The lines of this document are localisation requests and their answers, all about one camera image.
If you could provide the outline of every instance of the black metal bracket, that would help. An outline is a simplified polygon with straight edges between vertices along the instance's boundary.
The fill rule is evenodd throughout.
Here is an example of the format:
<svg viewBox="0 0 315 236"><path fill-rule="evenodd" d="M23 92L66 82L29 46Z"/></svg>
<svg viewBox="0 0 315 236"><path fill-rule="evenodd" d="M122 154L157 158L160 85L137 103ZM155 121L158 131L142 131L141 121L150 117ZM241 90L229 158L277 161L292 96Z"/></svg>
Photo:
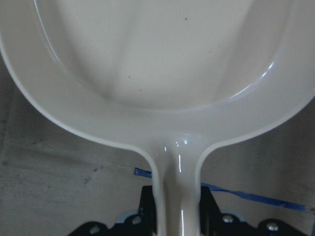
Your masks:
<svg viewBox="0 0 315 236"><path fill-rule="evenodd" d="M235 215L222 214L208 187L201 187L199 210L201 232L205 236L306 236L280 220L264 220L254 228L241 222ZM102 223L88 222L68 236L152 236L156 232L156 207L152 187L144 186L138 213L129 216L124 223L117 223L108 229Z"/></svg>

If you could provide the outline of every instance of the white ceramic object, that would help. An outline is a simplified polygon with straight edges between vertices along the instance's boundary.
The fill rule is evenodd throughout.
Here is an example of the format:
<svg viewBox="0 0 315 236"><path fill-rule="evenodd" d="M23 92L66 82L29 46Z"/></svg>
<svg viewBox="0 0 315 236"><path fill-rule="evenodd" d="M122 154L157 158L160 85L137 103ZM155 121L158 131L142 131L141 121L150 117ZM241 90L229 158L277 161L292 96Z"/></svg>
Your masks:
<svg viewBox="0 0 315 236"><path fill-rule="evenodd" d="M61 127L143 155L158 235L200 235L199 174L315 94L313 0L2 0L0 48Z"/></svg>

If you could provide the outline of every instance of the gray surface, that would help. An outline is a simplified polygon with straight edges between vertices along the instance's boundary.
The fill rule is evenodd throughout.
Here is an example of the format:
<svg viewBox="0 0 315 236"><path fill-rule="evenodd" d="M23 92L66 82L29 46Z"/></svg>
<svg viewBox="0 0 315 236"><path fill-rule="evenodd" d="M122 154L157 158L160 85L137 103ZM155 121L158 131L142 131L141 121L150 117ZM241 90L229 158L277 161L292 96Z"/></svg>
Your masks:
<svg viewBox="0 0 315 236"><path fill-rule="evenodd" d="M206 159L202 181L315 206L315 101L285 124ZM34 109L0 62L0 235L66 235L81 223L111 226L137 208L150 169L137 153L102 146L59 128ZM223 210L253 225L278 218L311 233L314 216L215 193Z"/></svg>

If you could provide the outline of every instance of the blue tape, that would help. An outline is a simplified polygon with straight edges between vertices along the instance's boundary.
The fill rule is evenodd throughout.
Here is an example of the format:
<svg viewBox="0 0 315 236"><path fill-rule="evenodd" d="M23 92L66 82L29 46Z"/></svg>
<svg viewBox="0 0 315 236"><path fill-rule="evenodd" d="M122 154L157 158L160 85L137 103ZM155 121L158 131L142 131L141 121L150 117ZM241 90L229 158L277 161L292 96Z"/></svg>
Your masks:
<svg viewBox="0 0 315 236"><path fill-rule="evenodd" d="M134 168L134 174L137 176L152 178L152 172L151 171L142 170L140 168ZM231 193L231 194L234 194L240 198L254 201L254 202L265 203L265 204L274 205L274 206L278 206L278 207L285 207L285 208L296 210L296 211L306 211L307 210L307 208L304 205L286 202L286 201L282 201L282 200L278 200L278 199L274 199L274 198L263 197L260 195L251 194L251 193L244 193L244 192L240 192L240 191L227 190L227 189L220 188L220 187L217 187L217 186L214 186L211 184L207 184L207 183L201 183L201 186L208 187L208 188L210 188L211 191Z"/></svg>

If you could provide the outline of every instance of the silver bolt head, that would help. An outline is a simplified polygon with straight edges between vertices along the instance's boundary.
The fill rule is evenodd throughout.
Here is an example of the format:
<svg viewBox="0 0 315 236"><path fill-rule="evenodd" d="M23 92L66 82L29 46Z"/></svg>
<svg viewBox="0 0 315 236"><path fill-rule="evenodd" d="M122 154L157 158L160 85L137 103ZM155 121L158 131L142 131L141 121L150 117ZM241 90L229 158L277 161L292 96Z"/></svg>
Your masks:
<svg viewBox="0 0 315 236"><path fill-rule="evenodd" d="M279 230L279 226L276 224L276 223L274 223L274 222L270 222L270 223L268 223L267 225L266 225L266 227L267 227L267 229L269 230L269 231L278 231Z"/></svg>
<svg viewBox="0 0 315 236"><path fill-rule="evenodd" d="M95 235L100 231L100 228L98 225L94 225L92 228L90 228L90 234Z"/></svg>
<svg viewBox="0 0 315 236"><path fill-rule="evenodd" d="M137 225L141 223L141 217L140 216L135 216L132 220L131 220L133 225Z"/></svg>
<svg viewBox="0 0 315 236"><path fill-rule="evenodd" d="M233 221L234 221L233 216L231 216L231 215L224 215L222 217L222 220L224 223L233 223Z"/></svg>

